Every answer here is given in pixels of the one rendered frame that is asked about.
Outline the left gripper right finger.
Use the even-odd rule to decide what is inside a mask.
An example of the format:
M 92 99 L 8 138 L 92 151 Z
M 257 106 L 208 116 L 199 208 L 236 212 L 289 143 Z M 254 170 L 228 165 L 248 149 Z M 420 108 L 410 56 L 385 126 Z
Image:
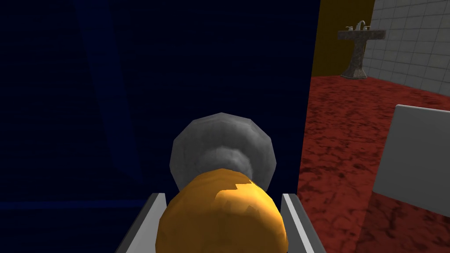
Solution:
M 287 253 L 326 253 L 297 195 L 282 194 L 281 216 L 289 242 Z

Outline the grey pedestal sink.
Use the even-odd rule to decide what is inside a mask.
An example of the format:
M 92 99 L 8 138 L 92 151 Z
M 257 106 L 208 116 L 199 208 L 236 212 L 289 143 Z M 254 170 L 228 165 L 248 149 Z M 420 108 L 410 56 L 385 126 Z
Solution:
M 342 77 L 352 80 L 367 78 L 363 70 L 364 47 L 368 40 L 382 40 L 386 36 L 385 30 L 370 30 L 364 20 L 358 22 L 356 27 L 348 26 L 346 31 L 338 31 L 339 40 L 352 40 L 354 48 L 348 68 L 341 74 Z

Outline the white box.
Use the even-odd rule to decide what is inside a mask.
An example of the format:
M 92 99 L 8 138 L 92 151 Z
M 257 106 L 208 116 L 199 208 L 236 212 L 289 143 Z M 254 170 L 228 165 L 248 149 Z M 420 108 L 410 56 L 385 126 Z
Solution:
M 450 111 L 396 105 L 373 191 L 450 217 Z

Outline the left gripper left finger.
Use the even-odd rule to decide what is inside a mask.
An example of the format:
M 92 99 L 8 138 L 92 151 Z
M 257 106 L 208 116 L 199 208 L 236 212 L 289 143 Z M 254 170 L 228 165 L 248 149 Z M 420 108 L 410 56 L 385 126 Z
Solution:
M 159 220 L 166 207 L 165 193 L 151 194 L 115 253 L 156 253 Z

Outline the dark blue door leaf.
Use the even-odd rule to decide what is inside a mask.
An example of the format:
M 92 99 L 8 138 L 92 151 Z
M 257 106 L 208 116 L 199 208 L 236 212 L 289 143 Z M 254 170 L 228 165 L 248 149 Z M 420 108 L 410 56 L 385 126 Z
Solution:
M 0 253 L 114 253 L 215 113 L 296 193 L 320 0 L 0 0 Z

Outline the yellow and grey door knob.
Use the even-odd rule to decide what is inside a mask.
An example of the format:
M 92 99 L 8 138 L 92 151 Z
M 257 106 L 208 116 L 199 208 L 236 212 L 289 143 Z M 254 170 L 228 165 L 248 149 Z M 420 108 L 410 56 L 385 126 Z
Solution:
M 287 253 L 283 219 L 267 194 L 276 168 L 270 137 L 250 119 L 217 113 L 174 140 L 169 202 L 156 253 Z

